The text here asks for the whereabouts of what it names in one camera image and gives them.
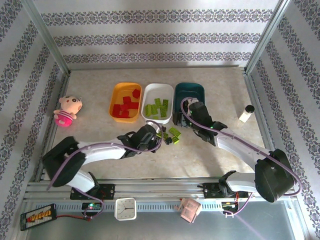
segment small bottle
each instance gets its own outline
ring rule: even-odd
[[[255,111],[255,107],[254,106],[252,106],[252,105],[246,106],[244,111],[243,111],[243,113],[239,117],[239,120],[245,123],[250,118],[251,114],[254,111]]]

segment patterned wallpaper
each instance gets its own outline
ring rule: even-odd
[[[292,1],[251,73],[272,142],[302,181],[311,239],[320,239],[319,16],[319,0]]]
[[[16,213],[48,138],[62,73],[20,1],[0,11],[0,240]]]
[[[35,4],[70,69],[248,62],[277,0],[58,0]]]

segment pink plush toy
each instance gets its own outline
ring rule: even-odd
[[[54,110],[54,121],[60,127],[69,127],[76,114],[82,108],[81,98],[74,96],[64,96],[59,99],[62,110]]]

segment white clock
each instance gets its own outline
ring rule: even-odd
[[[137,217],[137,202],[133,197],[115,201],[114,217],[119,221],[134,220]]]

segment red cube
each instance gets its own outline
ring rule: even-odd
[[[122,104],[120,106],[121,107],[121,111],[128,110],[130,108],[130,104],[131,104],[131,102],[129,104]]]
[[[120,115],[120,111],[121,111],[121,106],[120,106],[120,104],[115,104],[115,105],[113,105],[112,115],[113,115],[114,117]]]
[[[139,108],[139,103],[138,102],[131,102],[129,104],[129,109],[138,109]]]
[[[133,96],[135,99],[138,99],[138,98],[140,97],[140,91],[139,91],[138,89],[133,90],[132,96]]]
[[[123,104],[129,104],[131,103],[131,98],[129,96],[124,96],[123,97]]]
[[[128,110],[122,111],[121,118],[124,118],[124,119],[129,118],[129,111]]]

